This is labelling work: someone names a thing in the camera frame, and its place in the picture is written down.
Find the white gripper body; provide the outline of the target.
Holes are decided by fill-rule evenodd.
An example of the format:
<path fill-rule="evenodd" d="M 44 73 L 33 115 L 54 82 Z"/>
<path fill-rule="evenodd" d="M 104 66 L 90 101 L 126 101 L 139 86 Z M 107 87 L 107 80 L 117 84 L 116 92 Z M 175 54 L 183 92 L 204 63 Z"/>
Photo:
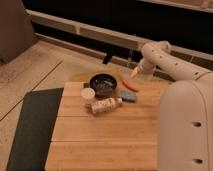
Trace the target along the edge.
<path fill-rule="evenodd" d="M 134 68 L 131 73 L 131 77 L 134 78 L 140 74 L 151 74 L 154 70 L 154 65 L 147 59 L 141 59 L 139 64 Z"/>

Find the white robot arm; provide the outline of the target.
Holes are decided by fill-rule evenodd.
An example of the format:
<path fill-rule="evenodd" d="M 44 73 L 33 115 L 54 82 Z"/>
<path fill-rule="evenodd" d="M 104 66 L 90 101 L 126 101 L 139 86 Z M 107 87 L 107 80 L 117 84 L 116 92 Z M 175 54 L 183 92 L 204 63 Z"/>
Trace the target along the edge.
<path fill-rule="evenodd" d="M 148 42 L 132 74 L 160 67 L 174 79 L 160 99 L 158 171 L 213 171 L 213 71 L 170 54 L 167 41 Z"/>

